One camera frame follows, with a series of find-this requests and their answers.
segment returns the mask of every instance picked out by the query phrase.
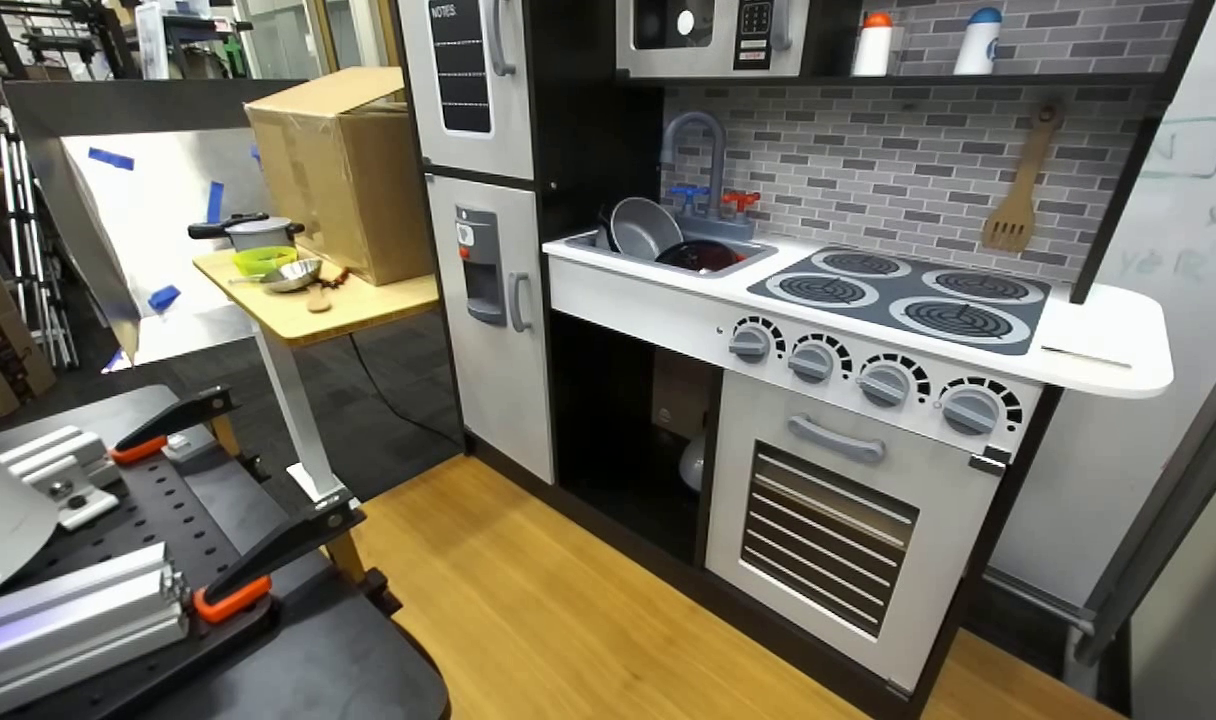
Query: stovetop burner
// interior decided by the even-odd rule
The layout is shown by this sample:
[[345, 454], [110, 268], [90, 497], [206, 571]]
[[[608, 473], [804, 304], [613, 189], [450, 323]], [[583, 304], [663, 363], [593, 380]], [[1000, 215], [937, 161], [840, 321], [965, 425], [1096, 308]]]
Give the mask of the stovetop burner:
[[822, 304], [822, 308], [869, 308], [880, 300], [880, 291], [853, 276], [825, 276], [825, 274], [788, 274], [774, 276], [769, 291], [795, 304]]
[[993, 304], [1036, 304], [1043, 300], [1042, 290], [1013, 280], [1013, 276], [989, 276], [989, 274], [924, 274], [924, 283], [947, 296], [977, 296], [977, 300], [993, 300]]
[[751, 291], [1006, 357], [1027, 352], [1048, 300], [1048, 283], [1042, 280], [871, 257], [858, 249], [822, 249], [816, 257], [751, 283]]
[[973, 300], [905, 296], [889, 311], [917, 334], [947, 335], [947, 339], [965, 339], [965, 346], [1021, 346], [1021, 339], [1027, 339], [1024, 321], [1018, 321], [1000, 308], [973, 304]]
[[813, 260], [825, 274], [869, 276], [869, 280], [883, 280], [883, 276], [893, 280], [893, 276], [909, 276], [914, 274], [905, 260], [869, 257], [869, 251], [816, 251]]

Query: plate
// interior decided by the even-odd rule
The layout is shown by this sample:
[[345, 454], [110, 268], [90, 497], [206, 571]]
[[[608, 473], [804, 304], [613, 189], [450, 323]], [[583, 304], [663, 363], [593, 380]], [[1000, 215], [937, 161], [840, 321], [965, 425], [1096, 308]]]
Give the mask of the plate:
[[648, 197], [616, 199], [613, 215], [608, 215], [608, 231], [613, 231], [613, 249], [620, 257], [648, 260], [648, 266], [657, 266], [660, 251], [683, 245], [682, 220]]

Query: ice dispenser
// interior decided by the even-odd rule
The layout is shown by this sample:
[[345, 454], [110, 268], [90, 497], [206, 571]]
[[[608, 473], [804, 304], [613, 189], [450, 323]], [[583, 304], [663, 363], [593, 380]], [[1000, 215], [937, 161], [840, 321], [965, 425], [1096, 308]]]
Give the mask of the ice dispenser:
[[495, 212], [455, 207], [455, 249], [465, 268], [468, 311], [486, 323], [505, 327]]

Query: oven knob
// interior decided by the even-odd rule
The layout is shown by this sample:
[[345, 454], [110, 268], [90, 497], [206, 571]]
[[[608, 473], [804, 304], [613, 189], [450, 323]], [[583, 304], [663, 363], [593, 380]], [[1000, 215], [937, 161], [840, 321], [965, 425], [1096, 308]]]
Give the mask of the oven knob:
[[738, 359], [743, 359], [743, 363], [763, 363], [769, 352], [774, 352], [774, 335], [769, 335], [769, 327], [762, 327], [762, 323], [743, 323], [743, 327], [733, 334], [727, 352], [733, 352]]
[[1000, 427], [1006, 405], [984, 389], [952, 389], [939, 414], [961, 438], [989, 438]]
[[801, 348], [791, 352], [791, 374], [795, 374], [804, 383], [827, 380], [833, 367], [835, 367], [835, 352], [833, 352], [827, 346], [809, 339], [809, 346], [801, 346]]
[[871, 363], [860, 374], [860, 398], [880, 405], [880, 408], [899, 408], [914, 400], [914, 375], [897, 363]]

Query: orange handle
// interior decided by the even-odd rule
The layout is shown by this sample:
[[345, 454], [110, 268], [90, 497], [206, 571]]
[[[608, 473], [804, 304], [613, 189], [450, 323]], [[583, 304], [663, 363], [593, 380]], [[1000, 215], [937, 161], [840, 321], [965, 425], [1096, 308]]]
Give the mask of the orange handle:
[[762, 206], [762, 194], [726, 194], [726, 206], [733, 212], [751, 212]]
[[144, 464], [144, 459], [160, 457], [166, 445], [167, 445], [167, 438], [152, 438], [144, 445], [121, 447], [121, 454], [111, 454], [111, 464], [121, 464], [121, 469]]
[[192, 613], [206, 626], [225, 626], [225, 620], [240, 615], [245, 607], [262, 603], [266, 595], [274, 595], [274, 577], [255, 577], [251, 583], [238, 589], [219, 603], [208, 603], [208, 589], [196, 589]]

